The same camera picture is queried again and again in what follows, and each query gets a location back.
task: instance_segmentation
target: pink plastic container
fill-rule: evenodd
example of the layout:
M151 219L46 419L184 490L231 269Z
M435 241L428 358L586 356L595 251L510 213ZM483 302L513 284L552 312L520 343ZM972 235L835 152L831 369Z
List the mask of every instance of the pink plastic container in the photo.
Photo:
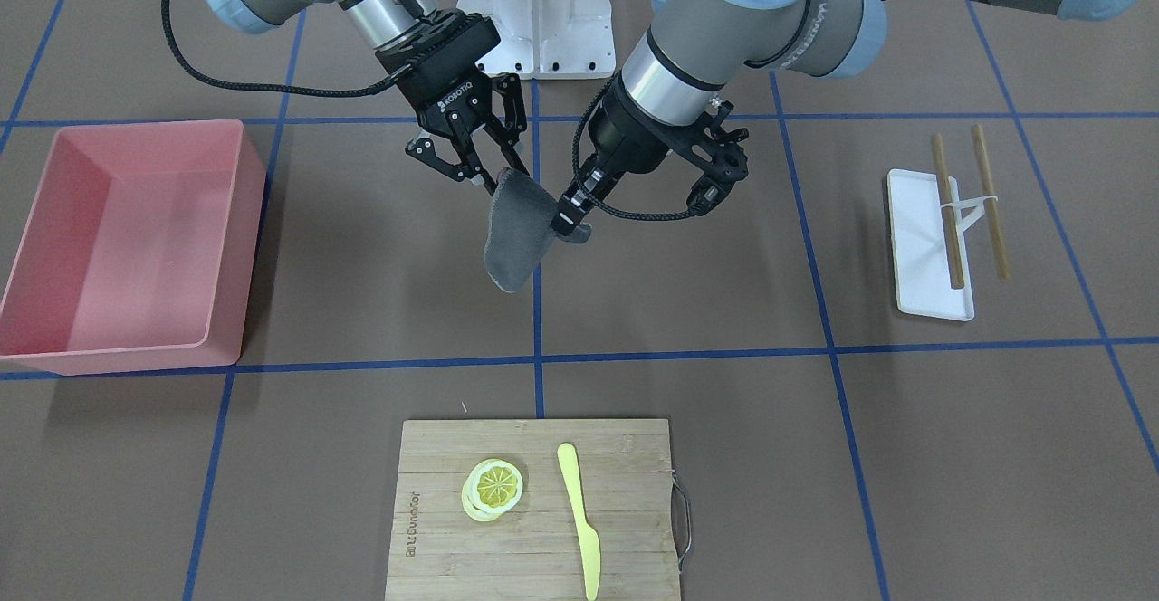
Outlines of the pink plastic container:
M264 181L236 119L61 127L0 301L0 361L235 362Z

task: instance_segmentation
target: wooden stick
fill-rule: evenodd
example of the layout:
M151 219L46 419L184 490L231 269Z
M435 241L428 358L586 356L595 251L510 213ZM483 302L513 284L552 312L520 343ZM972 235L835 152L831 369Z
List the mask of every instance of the wooden stick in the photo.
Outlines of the wooden stick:
M978 173L982 175L982 195L994 196L994 177L990 173L990 155L986 155L986 139L982 134L982 126L974 126L974 155L978 159ZM1003 236L1001 217L998 214L998 200L986 198L986 225L990 226L990 247L994 250L994 267L998 270L998 280L1009 283L1011 264L1006 255L1006 237Z
M949 171L946 168L946 148L941 134L933 135L934 167L938 168L938 198L941 205L952 204L954 198L949 189ZM957 242L957 220L952 206L942 206L942 234L946 239L946 259L949 263L949 286L965 287L965 272L962 271L962 248Z

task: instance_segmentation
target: knife blade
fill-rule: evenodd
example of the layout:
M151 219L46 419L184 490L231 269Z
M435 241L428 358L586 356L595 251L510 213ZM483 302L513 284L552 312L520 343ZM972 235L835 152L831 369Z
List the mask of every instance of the knife blade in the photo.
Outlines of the knife blade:
M583 508L583 485L580 482L580 457L576 446L564 441L555 449L560 461L560 472L563 474L563 485L568 489L568 501L571 503L571 516L576 521L576 535L580 537L580 558L583 560L583 588L588 601L595 601L599 592L599 535L588 523Z

